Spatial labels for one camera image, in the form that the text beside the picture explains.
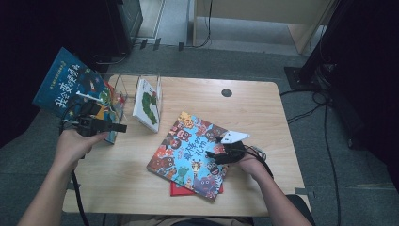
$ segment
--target person's left hand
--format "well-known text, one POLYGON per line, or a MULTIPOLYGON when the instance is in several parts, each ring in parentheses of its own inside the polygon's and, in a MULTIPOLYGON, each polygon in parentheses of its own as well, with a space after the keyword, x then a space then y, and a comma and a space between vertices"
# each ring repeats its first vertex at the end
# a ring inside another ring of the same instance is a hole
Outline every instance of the person's left hand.
POLYGON ((108 133, 101 133, 92 137, 82 137, 76 130, 64 130, 56 145, 53 167, 70 173, 77 167, 79 159, 90 152, 91 146, 107 136, 108 133))

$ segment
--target colorful book cover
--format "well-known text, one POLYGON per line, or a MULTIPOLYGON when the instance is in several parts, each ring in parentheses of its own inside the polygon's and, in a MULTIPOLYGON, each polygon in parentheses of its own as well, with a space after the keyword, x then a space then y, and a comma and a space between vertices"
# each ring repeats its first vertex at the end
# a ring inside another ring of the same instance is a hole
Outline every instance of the colorful book cover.
MULTIPOLYGON (((196 192, 191 190, 191 185, 188 184, 188 187, 181 186, 176 184, 175 182, 170 182, 170 196, 186 196, 186 195, 195 195, 196 192)), ((219 189, 219 194, 223 193, 223 185, 219 189)))
POLYGON ((156 89, 143 76, 138 77, 133 117, 158 133, 161 120, 162 89, 161 77, 157 77, 156 89))
POLYGON ((182 112, 153 155, 147 169, 179 186, 215 200, 220 192, 227 165, 217 165, 206 151, 223 153, 215 142, 227 130, 182 112))
MULTIPOLYGON (((66 113, 64 120, 74 121, 82 103, 95 100, 101 105, 95 118, 120 123, 126 98, 126 92, 115 90, 98 73, 61 48, 33 104, 59 118, 66 113)), ((117 132, 111 132, 106 140, 114 143, 116 136, 117 132)))

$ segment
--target forearm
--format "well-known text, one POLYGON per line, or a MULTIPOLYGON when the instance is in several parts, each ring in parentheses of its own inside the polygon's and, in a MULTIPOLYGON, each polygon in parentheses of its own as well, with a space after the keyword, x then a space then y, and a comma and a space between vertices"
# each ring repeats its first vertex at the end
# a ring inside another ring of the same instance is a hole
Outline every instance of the forearm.
POLYGON ((52 167, 18 225, 59 225, 70 174, 52 167))
POLYGON ((264 202, 273 225, 311 225, 281 191, 266 172, 256 173, 253 178, 261 188, 264 202))

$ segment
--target table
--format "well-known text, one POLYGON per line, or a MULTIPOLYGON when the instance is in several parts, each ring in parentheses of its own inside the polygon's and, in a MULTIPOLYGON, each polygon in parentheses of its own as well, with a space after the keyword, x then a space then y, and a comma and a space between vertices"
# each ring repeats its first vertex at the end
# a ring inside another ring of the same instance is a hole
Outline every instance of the table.
MULTIPOLYGON (((196 0, 193 44, 196 44, 197 17, 208 17, 211 0, 196 0)), ((335 0, 215 0, 213 18, 265 21, 288 24, 296 50, 302 54, 321 24, 332 14, 335 0)))
MULTIPOLYGON (((135 93, 136 77, 124 75, 122 79, 128 93, 135 93)), ((134 99, 130 98, 122 122, 127 124, 126 133, 118 134, 115 145, 106 142, 96 145, 80 160, 75 172, 86 212, 268 216, 258 185, 238 167, 229 168, 223 182, 224 192, 215 202, 196 195, 170 197, 169 182, 147 171, 152 155, 182 111, 226 129, 250 134, 244 143, 266 152, 267 164, 285 194, 294 194, 295 187, 304 187, 275 83, 162 77, 162 87, 158 134, 130 117, 134 99), (224 97, 223 89, 229 89, 232 96, 224 97)), ((309 206, 308 198, 302 198, 309 206)), ((74 191, 67 191, 63 210, 78 212, 74 191)))

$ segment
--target white book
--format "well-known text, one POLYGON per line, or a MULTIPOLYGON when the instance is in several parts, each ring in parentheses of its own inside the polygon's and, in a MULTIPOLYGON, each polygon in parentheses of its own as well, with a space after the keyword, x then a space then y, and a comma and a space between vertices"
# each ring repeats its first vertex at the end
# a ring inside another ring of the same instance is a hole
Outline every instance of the white book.
POLYGON ((158 133, 162 109, 161 77, 157 77, 156 89, 144 77, 138 77, 133 117, 158 133))

